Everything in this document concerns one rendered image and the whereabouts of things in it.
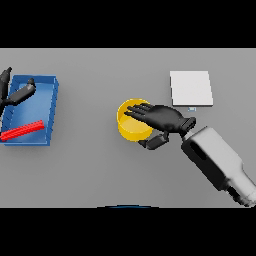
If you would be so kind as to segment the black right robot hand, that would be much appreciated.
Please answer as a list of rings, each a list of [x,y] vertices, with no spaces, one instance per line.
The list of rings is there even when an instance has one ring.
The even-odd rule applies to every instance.
[[[148,150],[155,150],[169,142],[169,134],[177,133],[184,137],[196,125],[195,117],[184,117],[174,108],[164,105],[141,103],[128,106],[126,116],[147,124],[149,127],[162,131],[150,140],[139,140],[138,143]]]

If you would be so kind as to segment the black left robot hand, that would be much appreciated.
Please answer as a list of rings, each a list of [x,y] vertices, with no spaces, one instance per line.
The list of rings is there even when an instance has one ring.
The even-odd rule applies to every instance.
[[[36,92],[34,79],[30,78],[24,87],[18,89],[11,95],[8,95],[8,84],[10,82],[11,71],[12,68],[8,67],[0,74],[0,117],[6,106],[17,106]]]

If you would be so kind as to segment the yellow bowl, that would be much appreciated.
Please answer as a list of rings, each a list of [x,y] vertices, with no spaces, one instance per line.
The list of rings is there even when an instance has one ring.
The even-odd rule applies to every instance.
[[[153,131],[153,129],[145,123],[125,115],[128,106],[139,105],[141,103],[148,103],[148,101],[140,98],[126,100],[119,106],[116,113],[119,133],[123,138],[131,142],[145,140],[152,134]]]

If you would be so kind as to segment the red beaker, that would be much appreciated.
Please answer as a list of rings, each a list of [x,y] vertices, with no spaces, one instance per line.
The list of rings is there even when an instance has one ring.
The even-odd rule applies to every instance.
[[[42,130],[44,128],[44,122],[42,120],[29,123],[17,128],[12,128],[7,131],[4,131],[0,134],[0,140],[5,142],[32,132]]]

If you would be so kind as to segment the pale square measuring scale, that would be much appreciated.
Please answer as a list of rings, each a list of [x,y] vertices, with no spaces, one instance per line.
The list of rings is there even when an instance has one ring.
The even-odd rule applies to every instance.
[[[206,107],[213,105],[208,71],[171,71],[170,87],[174,106]]]

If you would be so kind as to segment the blue tray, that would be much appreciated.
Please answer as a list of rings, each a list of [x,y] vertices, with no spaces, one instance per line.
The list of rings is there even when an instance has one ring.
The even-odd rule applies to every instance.
[[[36,92],[18,106],[7,106],[2,116],[2,131],[26,124],[43,121],[44,128],[0,144],[5,146],[49,146],[53,131],[58,80],[55,75],[13,75],[9,94],[25,86],[30,78],[34,79]]]

